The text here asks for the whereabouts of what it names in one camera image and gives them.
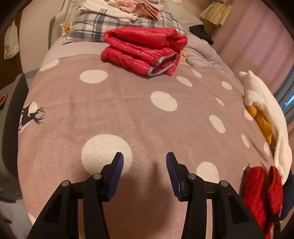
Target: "beige pillow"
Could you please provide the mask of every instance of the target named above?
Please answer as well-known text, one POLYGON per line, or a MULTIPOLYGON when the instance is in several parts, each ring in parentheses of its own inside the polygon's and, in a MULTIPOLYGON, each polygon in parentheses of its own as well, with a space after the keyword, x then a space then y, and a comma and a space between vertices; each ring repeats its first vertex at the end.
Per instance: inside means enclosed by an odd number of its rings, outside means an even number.
POLYGON ((189 31, 189 27, 191 26, 203 25, 200 19, 172 0, 161 0, 160 3, 164 5, 163 11, 172 13, 174 19, 176 19, 184 29, 189 31))

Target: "bed sheet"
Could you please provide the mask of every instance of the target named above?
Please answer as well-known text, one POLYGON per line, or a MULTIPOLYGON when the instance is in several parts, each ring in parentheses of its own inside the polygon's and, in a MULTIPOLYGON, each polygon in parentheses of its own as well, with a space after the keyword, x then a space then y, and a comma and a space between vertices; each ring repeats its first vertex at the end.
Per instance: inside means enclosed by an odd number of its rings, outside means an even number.
POLYGON ((273 164, 266 147, 242 94, 214 67, 178 66, 171 77, 149 78, 78 54, 36 74, 20 120, 18 173, 34 219, 61 181, 83 181, 122 152, 116 195, 104 204, 111 238, 176 239, 187 204, 173 194, 166 153, 239 191, 248 164, 273 164))

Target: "white polka dot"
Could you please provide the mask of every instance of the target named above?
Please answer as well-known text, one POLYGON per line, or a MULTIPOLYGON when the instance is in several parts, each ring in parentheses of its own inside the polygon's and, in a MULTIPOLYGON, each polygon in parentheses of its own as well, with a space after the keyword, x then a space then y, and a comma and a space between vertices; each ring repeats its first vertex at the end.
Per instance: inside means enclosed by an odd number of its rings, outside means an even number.
POLYGON ((165 92, 155 91, 150 98, 155 106, 165 111, 175 111, 178 107, 176 100, 165 92))
POLYGON ((223 104, 223 102, 222 102, 219 98, 216 98, 216 101, 217 101, 218 103, 220 103, 222 106, 225 106, 225 105, 223 104))
POLYGON ((187 80, 186 78, 181 77, 181 76, 177 76, 176 78, 179 82, 183 83, 184 85, 192 87, 192 83, 189 80, 187 80))
POLYGON ((209 116, 209 120, 212 123, 213 127, 219 132, 219 133, 224 133, 225 132, 225 127, 222 123, 222 121, 215 115, 209 116))
POLYGON ((196 170, 196 174, 204 181, 215 183, 220 181, 216 166, 210 162, 201 163, 196 170))
POLYGON ((47 63, 45 66, 41 67, 40 68, 40 71, 48 70, 48 69, 50 69, 50 68, 52 68, 54 66, 57 66, 58 63, 59 63, 59 60, 58 59, 57 60, 54 60, 54 61, 51 61, 51 62, 47 63))
POLYGON ((249 143, 248 143, 248 140, 247 140, 246 136, 241 134, 241 138, 242 138, 242 141, 245 144, 245 146, 247 148, 249 148, 249 143))
POLYGON ((225 89, 229 89, 229 90, 233 89, 233 87, 225 81, 222 81, 221 84, 222 84, 223 88, 225 88, 225 89))
POLYGON ((29 216, 29 219, 30 219, 32 225, 34 225, 36 219, 31 214, 29 214, 29 213, 28 213, 28 216, 29 216))
POLYGON ((123 154, 123 175, 129 170, 133 156, 127 142, 115 135, 96 135, 91 138, 83 147, 82 163, 91 175, 100 173, 104 165, 112 162, 116 152, 123 154))
POLYGON ((193 70, 193 69, 191 71, 194 73, 195 76, 202 78, 202 75, 198 71, 193 70))
POLYGON ((89 84, 99 83, 108 77, 107 72, 101 70, 89 70, 80 75, 81 81, 89 84))
POLYGON ((251 116, 251 114, 249 114, 249 112, 246 109, 244 110, 244 116, 248 120, 253 120, 253 117, 251 116))
POLYGON ((263 150, 267 155, 270 155, 270 148, 267 142, 264 143, 263 150))

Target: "peach fabric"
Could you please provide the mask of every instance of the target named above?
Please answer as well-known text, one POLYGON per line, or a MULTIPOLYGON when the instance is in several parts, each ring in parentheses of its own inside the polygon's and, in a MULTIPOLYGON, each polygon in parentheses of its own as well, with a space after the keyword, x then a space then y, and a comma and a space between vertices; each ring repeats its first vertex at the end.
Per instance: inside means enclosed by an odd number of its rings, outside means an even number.
POLYGON ((236 76, 252 70, 274 93, 293 65, 294 42, 261 0, 234 0, 231 5, 224 26, 212 37, 213 48, 236 76))

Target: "reindeer print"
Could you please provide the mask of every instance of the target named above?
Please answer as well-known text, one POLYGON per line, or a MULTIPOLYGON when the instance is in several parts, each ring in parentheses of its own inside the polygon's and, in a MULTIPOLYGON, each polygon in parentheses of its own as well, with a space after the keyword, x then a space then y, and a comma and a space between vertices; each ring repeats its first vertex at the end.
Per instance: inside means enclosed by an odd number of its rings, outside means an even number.
POLYGON ((41 120, 44 119, 45 114, 38 118, 37 115, 39 112, 45 113, 44 108, 41 107, 38 109, 37 103, 34 101, 24 107, 21 111, 18 130, 20 132, 23 131, 32 120, 35 121, 38 125, 42 123, 41 120))

